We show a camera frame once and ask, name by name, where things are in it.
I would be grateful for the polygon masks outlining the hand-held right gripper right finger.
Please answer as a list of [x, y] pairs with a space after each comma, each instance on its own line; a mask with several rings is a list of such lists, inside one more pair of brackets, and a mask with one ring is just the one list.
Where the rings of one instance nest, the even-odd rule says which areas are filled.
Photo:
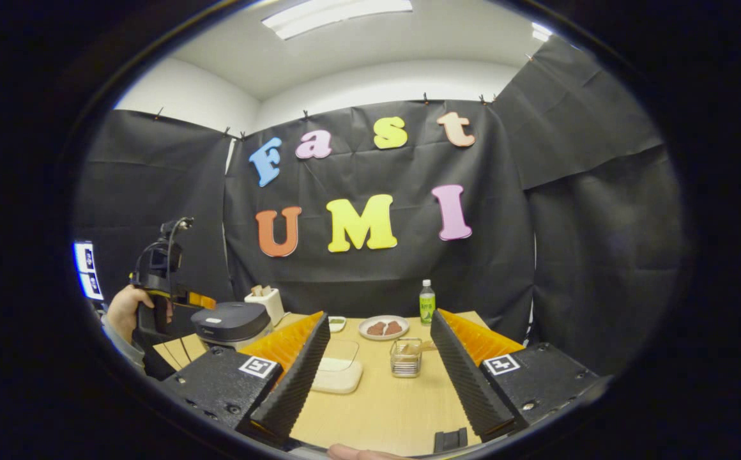
[[601, 381], [548, 342], [524, 347], [443, 309], [434, 313], [430, 337], [483, 442], [561, 413]]

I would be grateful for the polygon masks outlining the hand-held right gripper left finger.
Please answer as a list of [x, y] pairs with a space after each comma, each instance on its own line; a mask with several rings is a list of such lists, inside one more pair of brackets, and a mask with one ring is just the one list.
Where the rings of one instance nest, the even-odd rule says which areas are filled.
[[328, 320], [326, 312], [315, 312], [241, 350], [212, 346], [162, 386], [208, 422], [283, 445], [329, 344]]

